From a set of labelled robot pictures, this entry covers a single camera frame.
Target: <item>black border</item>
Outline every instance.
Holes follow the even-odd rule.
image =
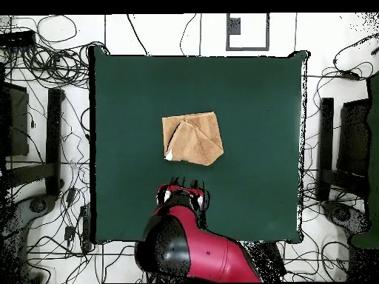
[[[91,219],[90,219],[90,242],[97,245],[96,242],[96,100],[95,100],[95,46],[88,48],[88,76],[90,85],[90,199]]]

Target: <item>black cable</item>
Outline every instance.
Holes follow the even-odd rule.
[[[326,272],[327,276],[333,281],[335,282],[335,280],[332,278],[332,276],[329,274],[329,272],[326,270],[326,264],[325,264],[325,258],[324,258],[324,255],[323,255],[323,251],[325,250],[325,248],[327,246],[329,246],[330,244],[339,244],[339,245],[342,245],[345,249],[347,249],[349,251],[349,247],[341,242],[338,242],[338,241],[332,241],[332,242],[328,242],[327,244],[325,244],[323,246],[323,248],[321,249],[321,262],[323,264],[323,269],[324,271]]]
[[[198,14],[195,13],[195,15],[188,21],[188,23],[186,24],[186,27],[184,28],[184,31],[183,31],[183,34],[181,35],[181,42],[183,41],[183,37],[184,37],[184,34],[186,33],[186,30],[187,30],[187,27],[188,25],[191,23],[191,21],[197,16]]]
[[[110,263],[108,266],[105,267],[103,283],[105,283],[105,280],[107,279],[107,269],[110,266],[114,265],[117,262],[117,260],[120,259],[121,256],[125,256],[125,255],[122,254],[125,249],[131,249],[131,248],[134,248],[134,246],[128,245],[128,246],[123,247],[123,249],[121,250],[120,254],[117,256],[117,258],[115,259],[115,261],[113,261],[112,263]]]
[[[146,50],[145,46],[142,44],[141,40],[139,39],[139,37],[138,37],[138,35],[137,35],[137,32],[135,31],[134,25],[133,25],[132,21],[130,20],[129,14],[127,14],[127,20],[129,21],[130,26],[132,27],[133,32],[134,32],[134,35],[135,35],[135,37],[137,38],[139,44],[140,44],[141,47],[144,49],[145,55],[147,55],[147,54],[148,54],[148,53],[147,53],[147,50]]]
[[[82,128],[82,129],[85,129],[87,132],[90,132],[90,130],[89,130],[88,128],[86,128],[86,127],[83,125],[83,115],[84,115],[84,113],[87,112],[89,109],[90,109],[90,108],[86,108],[86,109],[82,112],[82,114],[81,114],[81,116],[80,116],[80,125],[81,125],[81,128]]]
[[[371,38],[378,38],[378,37],[379,37],[379,33],[375,33],[375,34],[369,35],[369,36],[367,36],[367,37],[365,37],[365,38],[362,38],[361,40],[355,42],[354,44],[350,44],[349,46],[344,47],[343,49],[341,49],[340,51],[338,51],[337,54],[335,55],[335,57],[333,58],[333,65],[335,66],[335,68],[336,68],[338,71],[340,71],[340,72],[351,72],[351,71],[353,71],[354,68],[352,68],[352,69],[350,69],[350,70],[344,70],[344,71],[338,69],[338,67],[337,67],[337,57],[338,57],[338,56],[339,56],[344,50],[347,50],[347,49],[349,49],[349,48],[351,48],[351,47],[356,47],[356,46],[358,46],[358,45],[360,45],[360,44],[362,44],[362,43],[368,41],[368,40],[371,39]],[[373,72],[374,69],[373,69],[373,66],[372,66],[372,64],[371,64],[370,62],[363,62],[362,64],[370,64],[371,67],[372,67],[372,72]]]

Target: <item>white floor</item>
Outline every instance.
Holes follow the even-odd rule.
[[[41,16],[28,16],[36,22]],[[91,41],[105,41],[111,54],[135,55],[144,54],[144,50],[135,38],[130,23],[125,15],[111,16],[68,16],[75,23],[77,36],[61,43],[52,44],[56,49],[75,47],[81,44],[87,44]],[[181,41],[182,34],[186,24],[190,19],[193,20],[188,24],[187,30]],[[243,16],[242,18],[254,19],[254,16]],[[323,69],[332,66],[332,60],[335,54],[344,47],[355,43],[359,39],[376,33],[378,24],[370,20],[364,14],[356,13],[272,13],[270,18],[270,50],[268,52],[226,52],[226,14],[183,14],[183,15],[131,15],[131,20],[135,30],[150,55],[181,55],[181,49],[186,55],[272,55],[288,56],[294,50],[308,50],[311,57],[308,63],[308,86],[307,86],[307,112],[310,115],[317,111],[316,104],[319,104],[319,97],[316,95],[315,102],[312,100],[316,92],[318,82]],[[31,19],[16,19],[15,23],[19,27],[29,27],[36,29]],[[48,40],[59,41],[70,37],[75,33],[73,25],[63,17],[50,18],[40,25],[39,31]],[[338,67],[348,70],[358,64],[369,61],[374,64],[374,72],[379,70],[379,56],[371,56],[370,52],[379,45],[378,40],[367,41],[366,43],[343,51],[338,56]],[[370,75],[371,69],[365,64],[360,66],[362,76]],[[28,70],[15,69],[12,75],[12,82],[19,84],[28,89],[30,96],[30,106],[35,110],[43,112],[47,110],[47,90],[39,85],[36,81],[26,82],[26,78],[32,78]],[[326,83],[330,78],[324,78],[319,86]],[[78,117],[89,106],[88,91],[77,87],[64,88],[67,101],[62,108],[65,119],[62,120],[62,135],[69,135],[67,140],[62,142],[62,162],[71,164],[61,165],[61,176],[66,182],[64,191],[70,184],[70,181],[76,177],[78,171],[84,182],[89,183],[89,166],[81,163],[88,163],[89,144],[84,137]],[[321,97],[333,97],[335,99],[335,126],[340,123],[340,110],[344,102],[353,101],[367,97],[365,81],[347,81],[344,79],[333,79],[329,84],[320,89]],[[30,110],[33,115],[36,127],[29,129],[30,137],[36,142],[36,146],[45,157],[45,140],[46,140],[46,119],[34,110]],[[88,128],[89,115],[84,115],[84,125]],[[338,138],[339,129],[335,130],[335,138]],[[306,123],[306,137],[309,138],[318,133],[318,115],[310,118]],[[315,136],[306,141],[309,145],[315,146],[318,137]],[[9,167],[18,167],[29,165],[31,162],[38,163],[39,157],[33,143],[29,143],[30,153],[27,157],[13,158]],[[335,153],[333,166],[336,164],[338,139],[335,143]],[[306,150],[306,168],[316,169],[317,146]],[[310,176],[306,176],[304,185],[311,183]],[[84,187],[81,181],[77,181],[76,188]],[[44,192],[44,182],[31,183],[25,186],[17,194],[16,199],[20,200],[35,193]],[[88,203],[90,199],[89,191],[84,189],[84,195],[78,199],[78,202],[69,210],[71,220],[75,221],[78,216],[79,207]],[[357,207],[362,209],[362,204],[358,203]],[[341,229],[333,226],[326,221],[322,214],[318,214],[318,206],[305,209],[303,212],[304,241],[301,244],[290,245],[279,243],[278,247],[284,256],[286,268],[298,273],[300,276],[292,274],[286,275],[284,281],[330,281],[321,265],[321,256],[317,253],[318,249],[330,241],[337,240],[346,242],[346,237]],[[43,223],[49,223],[58,218],[55,222],[32,229],[28,244],[33,246],[43,236],[54,236],[56,242],[66,246],[64,240],[65,223],[62,222],[61,209],[59,204],[49,215],[37,219],[33,227],[38,227]],[[68,283],[98,283],[101,280],[103,265],[108,266],[116,260],[121,250],[125,246],[133,243],[111,242],[104,246],[96,247],[93,255],[89,256],[90,260],[86,266],[84,263],[81,269],[84,270],[76,277],[78,266],[86,260],[70,257],[64,259],[64,249],[60,248],[53,241],[42,239],[39,242],[40,247],[35,247],[30,253],[31,263],[35,263],[51,271],[49,283],[64,283],[67,277],[76,270],[70,277],[73,280]],[[73,244],[73,251],[80,252],[78,239]],[[330,260],[347,260],[348,251],[338,244],[332,244],[326,248],[324,254]],[[344,280],[346,275],[337,266],[327,263],[327,271],[334,280]],[[125,248],[121,257],[112,266],[107,268],[106,283],[135,283],[140,282],[142,272],[134,262],[133,248]]]

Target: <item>green tabletop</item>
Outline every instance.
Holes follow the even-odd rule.
[[[205,182],[209,230],[299,240],[301,69],[288,58],[105,55],[94,49],[97,243],[141,240],[172,177]],[[162,117],[215,112],[224,154],[211,166],[164,160]]]

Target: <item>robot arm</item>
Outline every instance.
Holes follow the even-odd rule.
[[[215,283],[261,282],[240,243],[199,227],[198,210],[203,205],[199,198],[204,200],[201,189],[176,185],[159,189],[158,208],[145,228],[144,241],[135,245],[138,267]]]

